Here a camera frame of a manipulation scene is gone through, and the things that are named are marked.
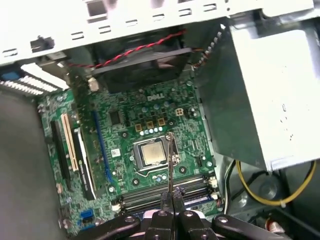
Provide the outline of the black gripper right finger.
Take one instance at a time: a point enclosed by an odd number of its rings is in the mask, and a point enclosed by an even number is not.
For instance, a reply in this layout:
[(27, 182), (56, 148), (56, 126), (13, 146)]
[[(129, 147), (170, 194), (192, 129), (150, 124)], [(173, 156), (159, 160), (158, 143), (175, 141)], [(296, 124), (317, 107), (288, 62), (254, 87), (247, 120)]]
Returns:
[(208, 221), (194, 210), (187, 210), (185, 191), (173, 188), (173, 207), (177, 216), (179, 240), (286, 240), (283, 233), (274, 233), (238, 218), (220, 214)]

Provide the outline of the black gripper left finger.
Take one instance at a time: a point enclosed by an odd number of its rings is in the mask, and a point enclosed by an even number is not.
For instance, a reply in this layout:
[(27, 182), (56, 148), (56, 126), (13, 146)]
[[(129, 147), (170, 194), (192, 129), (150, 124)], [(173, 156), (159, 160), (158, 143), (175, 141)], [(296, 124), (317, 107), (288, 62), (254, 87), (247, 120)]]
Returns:
[(146, 211), (143, 219), (122, 215), (88, 230), (90, 240), (171, 240), (173, 192), (160, 196), (161, 209)]

